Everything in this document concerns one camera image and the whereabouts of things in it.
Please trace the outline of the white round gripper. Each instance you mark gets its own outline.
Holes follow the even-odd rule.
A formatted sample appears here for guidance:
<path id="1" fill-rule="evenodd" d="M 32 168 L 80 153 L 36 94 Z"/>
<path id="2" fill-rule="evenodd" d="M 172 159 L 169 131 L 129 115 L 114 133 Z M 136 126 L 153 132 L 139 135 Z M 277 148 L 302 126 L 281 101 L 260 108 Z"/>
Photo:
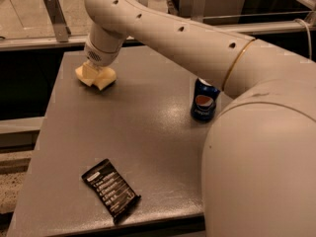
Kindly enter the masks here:
<path id="1" fill-rule="evenodd" d="M 85 54 L 90 61 L 84 62 L 81 66 L 80 80 L 91 86 L 99 74 L 99 69 L 95 65 L 111 65 L 119 55 L 125 39 L 126 35 L 108 31 L 93 24 L 84 47 Z"/>

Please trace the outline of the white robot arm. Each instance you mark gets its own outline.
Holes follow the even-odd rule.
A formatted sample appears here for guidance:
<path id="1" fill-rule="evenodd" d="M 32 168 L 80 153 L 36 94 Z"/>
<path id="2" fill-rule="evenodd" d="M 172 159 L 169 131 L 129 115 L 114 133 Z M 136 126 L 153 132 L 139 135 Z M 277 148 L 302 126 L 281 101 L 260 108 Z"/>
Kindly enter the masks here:
<path id="1" fill-rule="evenodd" d="M 88 58 L 108 66 L 133 37 L 231 98 L 201 164 L 208 237 L 316 237 L 316 63 L 146 7 L 85 0 Z"/>

